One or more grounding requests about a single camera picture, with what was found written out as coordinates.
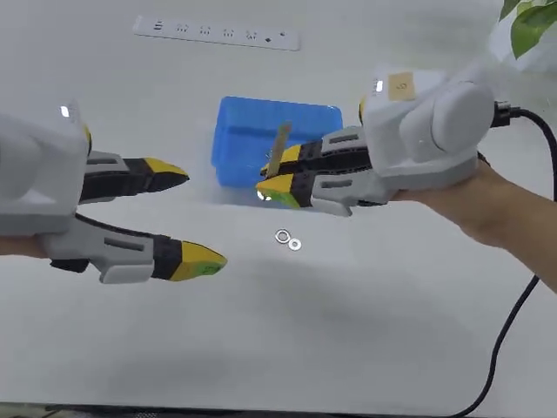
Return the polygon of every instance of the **wrist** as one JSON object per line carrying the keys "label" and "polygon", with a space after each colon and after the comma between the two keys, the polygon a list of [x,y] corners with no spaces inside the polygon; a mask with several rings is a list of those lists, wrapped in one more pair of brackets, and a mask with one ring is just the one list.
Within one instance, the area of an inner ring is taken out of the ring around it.
{"label": "wrist", "polygon": [[407,198],[430,207],[480,243],[502,246],[517,190],[522,189],[482,163],[478,173],[462,183],[443,190],[412,192]]}

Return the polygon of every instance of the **green plant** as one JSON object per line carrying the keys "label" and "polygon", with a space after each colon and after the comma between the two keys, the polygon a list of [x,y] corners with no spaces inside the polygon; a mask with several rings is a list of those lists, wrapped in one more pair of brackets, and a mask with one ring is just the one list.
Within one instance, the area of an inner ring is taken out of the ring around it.
{"label": "green plant", "polygon": [[514,56],[519,58],[536,46],[541,36],[557,22],[557,0],[505,0],[500,20],[514,8],[518,8],[518,16],[511,27],[511,45]]}

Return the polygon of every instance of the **power outlet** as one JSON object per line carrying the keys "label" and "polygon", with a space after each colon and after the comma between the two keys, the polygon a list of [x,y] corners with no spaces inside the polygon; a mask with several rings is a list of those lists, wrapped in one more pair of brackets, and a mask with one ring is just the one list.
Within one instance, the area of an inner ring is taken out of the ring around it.
{"label": "power outlet", "polygon": [[185,41],[211,42],[298,51],[299,34],[295,30],[243,28],[236,24],[195,23],[182,19],[138,17],[133,32],[144,37],[165,37]]}

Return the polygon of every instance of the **white table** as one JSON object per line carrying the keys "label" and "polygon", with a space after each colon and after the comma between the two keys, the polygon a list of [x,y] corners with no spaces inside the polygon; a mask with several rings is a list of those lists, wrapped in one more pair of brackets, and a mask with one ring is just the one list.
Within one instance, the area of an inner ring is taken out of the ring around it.
{"label": "white table", "polygon": [[[486,0],[4,0],[0,108],[25,117],[52,94],[81,104],[98,150],[183,166],[190,183],[82,212],[202,242],[217,276],[102,286],[23,258],[0,260],[0,401],[378,414],[448,414],[484,383],[495,335],[529,272],[414,204],[350,219],[218,205],[209,164],[226,95],[357,103],[380,62],[457,68],[483,44]],[[290,26],[300,52],[134,37],[138,14]],[[482,150],[548,194],[527,122]],[[274,232],[303,241],[294,253]],[[557,299],[520,313],[481,415],[557,415]]]}

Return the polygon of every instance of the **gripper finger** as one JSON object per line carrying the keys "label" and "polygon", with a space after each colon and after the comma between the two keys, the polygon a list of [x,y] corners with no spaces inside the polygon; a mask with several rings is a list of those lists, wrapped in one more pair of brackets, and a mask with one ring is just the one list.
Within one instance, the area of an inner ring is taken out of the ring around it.
{"label": "gripper finger", "polygon": [[225,257],[200,244],[117,228],[79,214],[66,233],[40,238],[54,267],[82,273],[91,263],[107,284],[150,277],[188,280],[212,275],[226,264]]}
{"label": "gripper finger", "polygon": [[259,182],[257,190],[290,207],[314,207],[338,216],[351,216],[351,206],[384,205],[396,193],[386,189],[372,169],[341,174],[284,174]]}
{"label": "gripper finger", "polygon": [[182,169],[155,158],[121,158],[91,152],[87,159],[80,204],[110,201],[121,196],[162,192],[189,179]]}

